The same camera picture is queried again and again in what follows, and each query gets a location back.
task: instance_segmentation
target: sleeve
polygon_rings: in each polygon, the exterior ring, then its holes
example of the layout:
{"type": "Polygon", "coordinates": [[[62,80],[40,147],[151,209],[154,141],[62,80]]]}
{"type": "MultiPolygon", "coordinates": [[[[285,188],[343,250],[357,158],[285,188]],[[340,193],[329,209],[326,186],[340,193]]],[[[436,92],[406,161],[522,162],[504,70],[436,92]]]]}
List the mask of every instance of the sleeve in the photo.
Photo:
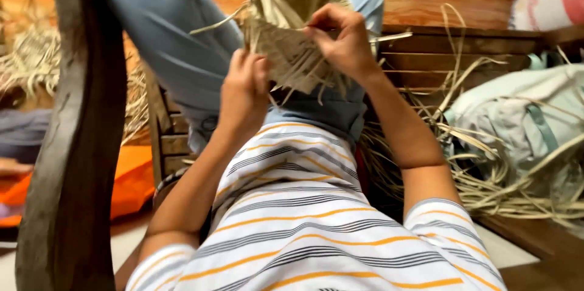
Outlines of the sleeve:
{"type": "Polygon", "coordinates": [[[443,198],[420,201],[406,215],[404,227],[442,249],[447,260],[478,285],[505,290],[470,215],[461,205],[443,198]]]}
{"type": "Polygon", "coordinates": [[[154,252],[136,267],[126,291],[172,290],[195,252],[187,244],[171,244],[154,252]]]}

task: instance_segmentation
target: wooden bench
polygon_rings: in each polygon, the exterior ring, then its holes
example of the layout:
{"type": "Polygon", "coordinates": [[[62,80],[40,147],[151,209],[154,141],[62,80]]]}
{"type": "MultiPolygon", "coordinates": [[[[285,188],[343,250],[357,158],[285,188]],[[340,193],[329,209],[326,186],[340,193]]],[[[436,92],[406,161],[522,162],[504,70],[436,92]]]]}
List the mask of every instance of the wooden bench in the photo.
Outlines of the wooden bench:
{"type": "MultiPolygon", "coordinates": [[[[61,79],[20,226],[17,288],[112,291],[109,210],[126,102],[122,30],[105,0],[55,2],[61,31],[61,79]]],[[[383,33],[405,29],[415,36],[381,46],[388,77],[398,87],[435,89],[442,84],[444,73],[428,71],[448,71],[454,62],[445,31],[386,26],[383,33]]],[[[464,87],[526,67],[530,52],[567,43],[577,49],[584,33],[580,27],[575,29],[554,33],[465,30],[463,67],[478,55],[492,55],[509,64],[484,66],[464,87]]],[[[462,30],[451,32],[456,43],[462,30]]],[[[149,90],[159,180],[191,156],[186,145],[187,124],[176,106],[153,78],[149,90]]],[[[425,100],[426,104],[437,103],[440,94],[425,100]]],[[[502,269],[510,290],[580,290],[584,285],[578,268],[584,259],[584,242],[545,221],[500,217],[479,221],[542,260],[502,269]]]]}

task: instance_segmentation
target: person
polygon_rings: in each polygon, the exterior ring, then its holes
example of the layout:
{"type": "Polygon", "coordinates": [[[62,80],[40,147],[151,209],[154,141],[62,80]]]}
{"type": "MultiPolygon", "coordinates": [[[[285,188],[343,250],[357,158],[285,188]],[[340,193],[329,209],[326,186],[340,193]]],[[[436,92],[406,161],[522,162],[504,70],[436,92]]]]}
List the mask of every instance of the person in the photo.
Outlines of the person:
{"type": "Polygon", "coordinates": [[[355,85],[267,100],[270,63],[212,0],[108,0],[189,119],[198,159],[154,214],[127,290],[503,290],[431,131],[377,66],[384,0],[304,29],[355,85]],[[322,29],[340,29],[332,40],[322,29]],[[401,168],[404,224],[369,205],[353,156],[364,93],[401,168]],[[201,226],[211,210],[209,236],[201,226]]]}

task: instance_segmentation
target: white striped t-shirt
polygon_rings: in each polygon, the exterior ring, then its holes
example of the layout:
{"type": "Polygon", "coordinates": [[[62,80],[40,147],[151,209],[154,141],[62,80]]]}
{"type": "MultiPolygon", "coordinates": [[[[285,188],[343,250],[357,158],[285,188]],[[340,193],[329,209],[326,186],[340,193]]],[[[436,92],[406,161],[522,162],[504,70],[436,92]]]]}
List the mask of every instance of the white striped t-shirt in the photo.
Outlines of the white striped t-shirt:
{"type": "Polygon", "coordinates": [[[219,183],[208,239],[164,247],[127,290],[504,290],[468,213],[372,208],[349,146],[301,123],[265,125],[219,183]]]}

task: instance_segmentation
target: jeans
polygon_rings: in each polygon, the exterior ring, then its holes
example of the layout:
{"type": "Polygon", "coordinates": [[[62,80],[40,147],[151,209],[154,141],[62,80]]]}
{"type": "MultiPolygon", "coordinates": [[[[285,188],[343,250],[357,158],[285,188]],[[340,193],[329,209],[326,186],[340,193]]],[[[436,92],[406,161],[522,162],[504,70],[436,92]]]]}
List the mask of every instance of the jeans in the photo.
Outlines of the jeans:
{"type": "MultiPolygon", "coordinates": [[[[233,52],[242,45],[242,33],[230,21],[214,30],[189,32],[225,19],[212,0],[108,0],[141,58],[150,65],[160,84],[171,94],[190,123],[189,145],[201,153],[219,114],[223,78],[233,52]]],[[[350,0],[366,18],[366,25],[381,32],[384,0],[350,0]]],[[[302,122],[347,140],[354,150],[363,129],[364,90],[353,82],[346,98],[327,88],[321,106],[317,87],[297,93],[280,109],[271,107],[264,124],[302,122]]]]}

